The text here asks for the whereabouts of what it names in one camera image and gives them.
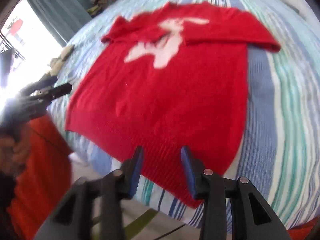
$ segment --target blue and white striped sheet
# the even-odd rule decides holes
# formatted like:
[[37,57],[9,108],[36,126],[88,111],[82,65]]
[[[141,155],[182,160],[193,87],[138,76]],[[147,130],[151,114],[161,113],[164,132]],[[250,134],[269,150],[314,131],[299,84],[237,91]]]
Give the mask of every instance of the blue and white striped sheet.
[[[70,41],[75,52],[59,73],[59,83],[74,90],[103,51],[100,38],[118,15],[152,11],[166,2],[237,7],[252,12],[282,46],[277,54],[249,47],[247,122],[243,141],[226,176],[247,176],[287,228],[320,211],[320,30],[312,29],[279,0],[119,0],[83,27]],[[70,96],[52,103],[54,123],[78,155],[100,175],[121,163],[81,135],[64,130]],[[141,177],[135,198],[169,216],[199,227],[203,205],[192,209]],[[228,205],[228,231],[231,211]]]

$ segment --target teal curtain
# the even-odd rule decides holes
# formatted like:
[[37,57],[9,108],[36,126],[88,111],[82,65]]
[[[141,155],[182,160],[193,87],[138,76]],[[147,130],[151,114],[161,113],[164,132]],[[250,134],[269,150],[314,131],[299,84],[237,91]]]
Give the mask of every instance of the teal curtain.
[[47,30],[61,46],[91,20],[89,0],[27,0]]

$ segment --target blue gripper pad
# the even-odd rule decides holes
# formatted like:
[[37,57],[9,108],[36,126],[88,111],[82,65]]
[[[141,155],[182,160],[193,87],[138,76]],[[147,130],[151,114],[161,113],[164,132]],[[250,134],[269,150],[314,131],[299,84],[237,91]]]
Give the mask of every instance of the blue gripper pad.
[[196,177],[191,164],[191,152],[189,147],[184,146],[181,148],[181,161],[184,169],[184,174],[187,179],[188,189],[191,196],[196,198]]
[[132,172],[132,178],[131,178],[131,187],[129,192],[129,196],[131,198],[137,193],[137,188],[140,180],[142,163],[143,163],[143,156],[144,156],[143,148],[141,146],[138,146],[132,158],[132,162],[136,162],[136,164]]

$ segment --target red t-shirt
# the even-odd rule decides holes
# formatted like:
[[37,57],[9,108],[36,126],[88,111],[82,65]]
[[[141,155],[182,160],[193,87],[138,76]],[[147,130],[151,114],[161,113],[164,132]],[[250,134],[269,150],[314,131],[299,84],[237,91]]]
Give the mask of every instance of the red t-shirt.
[[196,207],[181,147],[227,170],[245,126],[247,44],[280,45],[252,14],[207,2],[120,17],[102,41],[109,45],[71,98],[66,129],[120,161],[142,145],[142,175]]

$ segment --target white graphic print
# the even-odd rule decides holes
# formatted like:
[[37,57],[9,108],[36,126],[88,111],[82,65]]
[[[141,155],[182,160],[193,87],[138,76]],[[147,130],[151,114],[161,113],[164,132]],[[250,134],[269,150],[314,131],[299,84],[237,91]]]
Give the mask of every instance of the white graphic print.
[[128,63],[136,60],[144,55],[153,54],[155,59],[153,67],[162,69],[167,66],[170,59],[179,51],[179,46],[182,43],[182,36],[180,32],[183,30],[183,22],[188,21],[195,24],[208,24],[209,20],[193,17],[167,19],[159,24],[159,27],[170,31],[168,35],[162,37],[156,43],[138,42],[132,49],[129,50],[128,55],[124,58],[124,62]]

